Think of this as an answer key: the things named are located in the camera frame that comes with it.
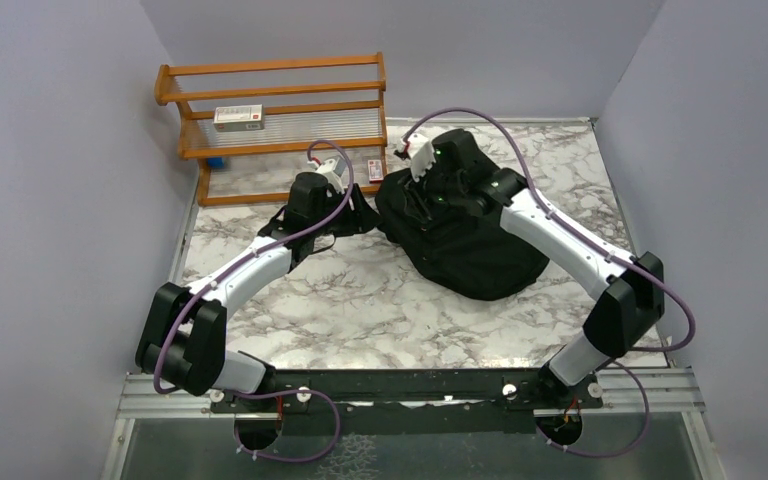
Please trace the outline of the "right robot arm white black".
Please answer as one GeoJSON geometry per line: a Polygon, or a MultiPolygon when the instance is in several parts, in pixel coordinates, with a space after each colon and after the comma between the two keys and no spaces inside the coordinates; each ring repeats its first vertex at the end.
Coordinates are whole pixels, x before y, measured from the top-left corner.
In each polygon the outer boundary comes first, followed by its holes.
{"type": "Polygon", "coordinates": [[[411,133],[376,201],[390,236],[427,278],[465,296],[496,299],[555,263],[594,305],[581,330],[540,370],[539,398],[560,407],[588,375],[623,357],[663,317],[664,266],[590,232],[552,206],[526,176],[493,162],[473,135],[411,133]]]}

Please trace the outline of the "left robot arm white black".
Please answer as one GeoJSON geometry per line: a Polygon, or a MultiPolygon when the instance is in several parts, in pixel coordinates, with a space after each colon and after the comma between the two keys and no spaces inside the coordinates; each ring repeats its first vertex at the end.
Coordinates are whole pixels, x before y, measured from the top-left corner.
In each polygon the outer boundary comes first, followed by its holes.
{"type": "Polygon", "coordinates": [[[137,367],[153,374],[160,393],[236,391],[248,409],[266,408],[275,387],[270,366],[227,349],[228,320],[312,255],[318,238],[365,234],[380,222],[357,184],[340,192],[320,173],[297,175],[286,205],[241,254],[187,286],[167,282],[155,292],[137,344],[137,367]]]}

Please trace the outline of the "black student backpack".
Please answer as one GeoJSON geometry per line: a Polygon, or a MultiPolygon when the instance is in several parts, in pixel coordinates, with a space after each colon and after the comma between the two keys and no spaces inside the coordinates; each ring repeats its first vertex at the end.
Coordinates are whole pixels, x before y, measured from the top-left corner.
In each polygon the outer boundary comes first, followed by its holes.
{"type": "Polygon", "coordinates": [[[424,223],[407,205],[408,168],[384,177],[375,196],[378,229],[426,279],[475,300],[499,300],[534,284],[549,264],[535,247],[488,216],[444,216],[424,223]]]}

